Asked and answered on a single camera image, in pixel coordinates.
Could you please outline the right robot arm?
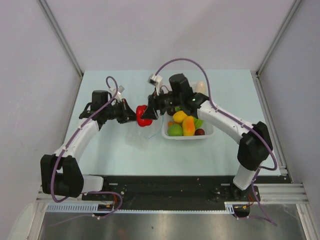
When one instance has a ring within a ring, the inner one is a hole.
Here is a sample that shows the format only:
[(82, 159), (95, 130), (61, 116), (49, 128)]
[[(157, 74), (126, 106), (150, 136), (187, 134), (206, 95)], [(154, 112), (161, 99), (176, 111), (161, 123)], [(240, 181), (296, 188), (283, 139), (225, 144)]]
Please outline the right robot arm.
[(146, 110), (142, 119), (156, 120), (168, 109), (180, 107), (188, 116), (193, 116), (211, 124), (230, 136), (238, 144), (237, 160), (239, 168), (230, 188), (231, 196), (242, 201), (249, 194), (248, 187), (258, 173), (261, 163), (273, 151), (268, 127), (263, 122), (256, 124), (241, 120), (210, 101), (200, 92), (194, 92), (188, 79), (178, 73), (169, 78), (171, 90), (161, 91), (163, 78), (152, 74), (148, 83), (154, 86), (154, 92), (148, 96)]

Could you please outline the clear zip top bag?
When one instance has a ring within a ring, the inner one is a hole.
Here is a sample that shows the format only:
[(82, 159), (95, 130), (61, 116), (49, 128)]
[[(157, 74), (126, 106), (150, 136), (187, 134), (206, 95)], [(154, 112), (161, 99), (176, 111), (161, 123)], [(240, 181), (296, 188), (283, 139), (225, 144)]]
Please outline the clear zip top bag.
[(128, 124), (125, 134), (125, 143), (138, 150), (146, 150), (150, 140), (161, 130), (163, 121), (155, 120), (151, 125), (139, 126), (137, 122)]

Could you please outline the red bell pepper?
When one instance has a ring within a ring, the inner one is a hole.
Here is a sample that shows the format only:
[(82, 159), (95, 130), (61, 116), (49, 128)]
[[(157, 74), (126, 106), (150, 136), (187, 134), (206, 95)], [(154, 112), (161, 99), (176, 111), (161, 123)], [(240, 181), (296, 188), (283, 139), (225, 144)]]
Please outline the red bell pepper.
[(144, 114), (146, 109), (147, 105), (139, 105), (136, 108), (136, 122), (140, 127), (150, 126), (153, 123), (152, 119), (142, 119), (142, 115)]

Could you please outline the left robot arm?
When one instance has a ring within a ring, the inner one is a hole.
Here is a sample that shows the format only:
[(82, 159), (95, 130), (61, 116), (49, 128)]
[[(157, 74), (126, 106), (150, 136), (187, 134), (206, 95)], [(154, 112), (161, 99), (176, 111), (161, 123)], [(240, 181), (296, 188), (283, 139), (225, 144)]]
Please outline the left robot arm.
[(53, 154), (40, 160), (41, 186), (53, 198), (76, 198), (90, 193), (100, 200), (110, 196), (111, 188), (101, 176), (84, 175), (78, 165), (80, 158), (102, 126), (109, 120), (120, 124), (136, 121), (136, 113), (121, 96), (122, 89), (95, 90), (92, 99), (79, 115), (77, 128), (71, 138)]

